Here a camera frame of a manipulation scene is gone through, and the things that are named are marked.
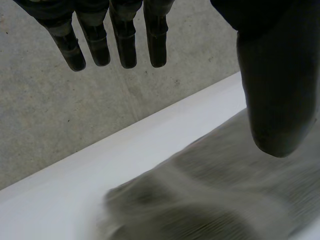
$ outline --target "black finger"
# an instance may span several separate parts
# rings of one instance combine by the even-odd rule
[[[75,5],[76,16],[97,66],[110,63],[107,33],[103,23],[108,8],[108,0],[78,0]]]
[[[121,65],[125,69],[137,65],[134,17],[141,8],[142,0],[111,0],[110,17]]]
[[[71,25],[71,18],[38,19],[38,22],[48,30],[69,67],[75,72],[83,70],[86,61]]]
[[[150,61],[153,67],[159,68],[167,62],[166,15],[175,0],[144,0],[143,12]]]
[[[256,145],[291,154],[316,121],[320,81],[320,2],[211,0],[238,30],[237,52]]]

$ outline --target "blurred object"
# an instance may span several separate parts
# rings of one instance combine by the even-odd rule
[[[113,240],[284,240],[320,214],[320,125],[290,157],[260,151],[247,110],[111,190]]]

